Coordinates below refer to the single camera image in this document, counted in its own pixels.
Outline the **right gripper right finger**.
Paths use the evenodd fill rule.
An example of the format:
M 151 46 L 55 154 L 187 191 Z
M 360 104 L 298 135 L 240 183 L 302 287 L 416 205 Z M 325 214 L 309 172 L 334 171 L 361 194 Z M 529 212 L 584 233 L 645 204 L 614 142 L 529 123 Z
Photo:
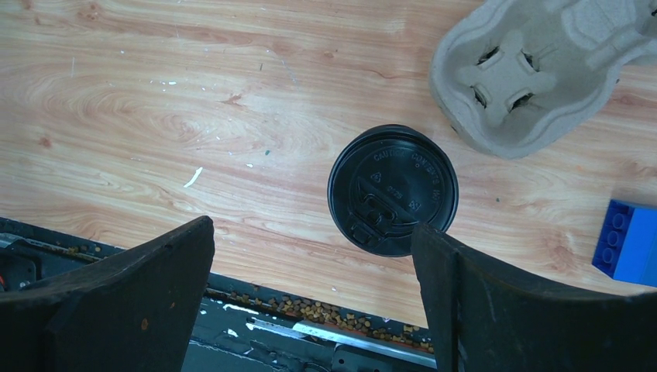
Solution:
M 411 236 L 440 371 L 654 371 L 656 296 L 573 287 L 430 225 Z

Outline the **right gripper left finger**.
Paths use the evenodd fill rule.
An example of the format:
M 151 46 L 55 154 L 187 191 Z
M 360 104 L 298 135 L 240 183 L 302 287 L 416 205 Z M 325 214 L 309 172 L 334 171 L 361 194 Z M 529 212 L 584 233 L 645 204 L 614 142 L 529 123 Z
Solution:
M 146 243 L 1 293 L 3 371 L 179 371 L 215 254 L 198 217 Z

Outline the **black coffee cup lid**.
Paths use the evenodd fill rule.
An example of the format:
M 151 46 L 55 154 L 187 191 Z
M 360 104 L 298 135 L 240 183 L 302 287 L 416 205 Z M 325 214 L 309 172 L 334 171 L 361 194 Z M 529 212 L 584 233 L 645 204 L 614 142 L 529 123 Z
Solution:
M 459 202 L 454 167 L 431 139 L 408 126 L 376 126 L 337 156 L 327 183 L 333 222 L 352 244 L 382 257 L 411 253 L 415 226 L 445 232 Z

